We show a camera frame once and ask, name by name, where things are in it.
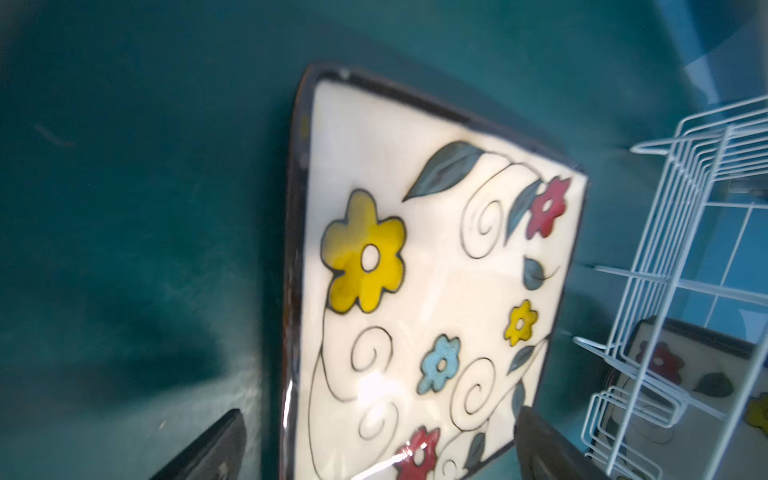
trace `ceramic plate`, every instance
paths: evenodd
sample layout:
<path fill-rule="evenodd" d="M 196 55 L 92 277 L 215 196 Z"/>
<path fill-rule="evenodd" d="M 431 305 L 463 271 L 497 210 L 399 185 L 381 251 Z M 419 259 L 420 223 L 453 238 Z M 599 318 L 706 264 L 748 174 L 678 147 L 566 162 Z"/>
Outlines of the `ceramic plate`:
<path fill-rule="evenodd" d="M 288 183 L 281 475 L 456 479 L 533 403 L 587 178 L 343 67 L 310 68 Z"/>

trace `teal surface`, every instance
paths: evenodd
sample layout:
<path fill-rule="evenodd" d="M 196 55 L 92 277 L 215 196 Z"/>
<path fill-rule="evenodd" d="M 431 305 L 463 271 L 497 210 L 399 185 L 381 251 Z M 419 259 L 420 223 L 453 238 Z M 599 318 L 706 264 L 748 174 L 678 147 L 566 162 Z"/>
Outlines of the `teal surface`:
<path fill-rule="evenodd" d="M 275 478 L 291 105 L 362 65 L 584 165 L 540 410 L 571 437 L 660 162 L 688 112 L 651 2 L 21 2 L 0 12 L 2 477 L 149 478 L 228 409 Z M 478 478 L 517 478 L 510 452 Z"/>

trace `white wire rack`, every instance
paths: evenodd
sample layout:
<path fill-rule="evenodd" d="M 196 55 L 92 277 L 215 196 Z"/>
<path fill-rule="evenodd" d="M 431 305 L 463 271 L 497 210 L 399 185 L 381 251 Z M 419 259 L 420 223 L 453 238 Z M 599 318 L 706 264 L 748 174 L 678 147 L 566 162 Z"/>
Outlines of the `white wire rack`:
<path fill-rule="evenodd" d="M 703 480 L 712 480 L 765 362 L 768 328 L 763 330 L 746 378 L 728 412 L 721 412 L 695 399 L 686 390 L 651 372 L 648 367 L 653 355 L 644 355 L 640 362 L 635 361 L 629 357 L 627 345 L 637 322 L 656 316 L 657 321 L 645 351 L 652 353 L 655 350 L 676 289 L 713 296 L 705 327 L 721 297 L 768 306 L 768 295 L 724 286 L 753 210 L 768 208 L 768 205 L 710 201 L 716 182 L 768 173 L 768 95 L 686 117 L 677 125 L 673 137 L 641 142 L 634 145 L 631 151 L 664 155 L 667 159 L 632 267 L 629 270 L 594 267 L 602 272 L 627 277 L 627 286 L 608 341 L 602 344 L 581 337 L 575 337 L 574 341 L 634 381 L 630 391 L 611 387 L 592 396 L 582 440 L 590 446 L 588 456 L 603 464 L 607 475 L 617 469 L 634 480 L 643 480 L 638 472 L 646 478 L 658 480 L 662 476 L 661 468 L 624 443 L 631 417 L 638 415 L 648 422 L 668 428 L 680 420 L 689 406 L 693 406 L 724 421 L 702 477 Z M 708 207 L 745 210 L 738 239 L 717 285 L 681 278 L 699 222 Z M 640 396 L 643 388 L 661 395 L 671 407 Z M 621 415 L 615 435 L 601 428 L 609 404 L 615 406 L 612 411 L 629 412 L 628 415 Z M 617 463 L 617 458 L 624 465 Z"/>

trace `rectangular plate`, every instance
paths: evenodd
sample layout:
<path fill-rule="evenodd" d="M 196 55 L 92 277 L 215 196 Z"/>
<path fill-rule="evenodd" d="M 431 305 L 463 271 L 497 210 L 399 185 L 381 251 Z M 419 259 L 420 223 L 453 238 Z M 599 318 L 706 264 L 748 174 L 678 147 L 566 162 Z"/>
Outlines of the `rectangular plate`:
<path fill-rule="evenodd" d="M 655 318 L 637 323 L 627 346 L 629 357 L 640 362 L 645 355 L 648 339 L 654 328 Z M 737 392 L 743 385 L 746 368 L 750 362 L 754 344 L 704 329 L 700 326 L 675 319 L 664 321 L 659 343 L 654 349 L 650 370 L 690 392 L 696 399 L 721 412 L 733 407 Z M 634 380 L 618 371 L 612 372 L 611 385 L 631 391 Z M 643 388 L 641 397 L 671 406 L 661 396 Z M 610 405 L 595 433 L 604 445 L 608 445 L 604 432 L 616 435 L 624 420 L 625 410 Z M 689 406 L 680 421 L 669 429 L 661 428 L 639 416 L 630 421 L 624 443 L 659 465 L 662 478 L 667 480 L 695 480 L 702 478 L 710 452 L 714 450 L 723 430 L 723 421 Z M 744 414 L 733 432 L 730 444 L 720 463 L 716 478 L 765 478 L 768 458 L 768 362 L 757 377 Z M 628 451 L 628 458 L 636 465 L 645 465 L 642 458 Z M 650 469 L 639 472 L 621 458 L 619 468 L 634 473 L 637 478 L 654 475 Z M 614 479 L 628 478 L 614 470 Z"/>
<path fill-rule="evenodd" d="M 286 227 L 281 478 L 456 478 L 531 405 L 587 178 L 389 81 L 310 67 Z"/>

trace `blue flower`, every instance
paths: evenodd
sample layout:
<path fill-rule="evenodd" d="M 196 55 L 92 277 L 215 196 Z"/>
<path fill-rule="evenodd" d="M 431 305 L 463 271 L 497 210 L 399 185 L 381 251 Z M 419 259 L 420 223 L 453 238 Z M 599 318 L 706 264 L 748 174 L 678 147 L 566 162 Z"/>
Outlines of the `blue flower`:
<path fill-rule="evenodd" d="M 458 337 L 448 340 L 441 335 L 435 340 L 435 348 L 427 353 L 422 360 L 422 373 L 424 377 L 419 382 L 416 392 L 424 395 L 430 389 L 439 392 L 445 386 L 445 382 L 456 376 L 458 372 L 458 351 L 462 343 Z"/>

